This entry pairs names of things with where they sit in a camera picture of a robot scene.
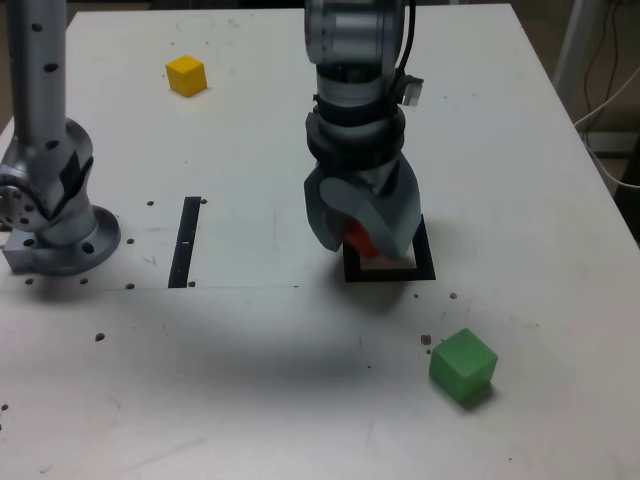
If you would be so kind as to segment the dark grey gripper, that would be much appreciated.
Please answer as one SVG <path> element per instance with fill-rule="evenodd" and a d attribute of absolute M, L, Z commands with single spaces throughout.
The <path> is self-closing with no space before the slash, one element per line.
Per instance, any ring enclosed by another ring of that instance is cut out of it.
<path fill-rule="evenodd" d="M 307 220 L 320 244 L 369 257 L 406 256 L 421 222 L 414 171 L 400 154 L 326 156 L 304 181 Z"/>

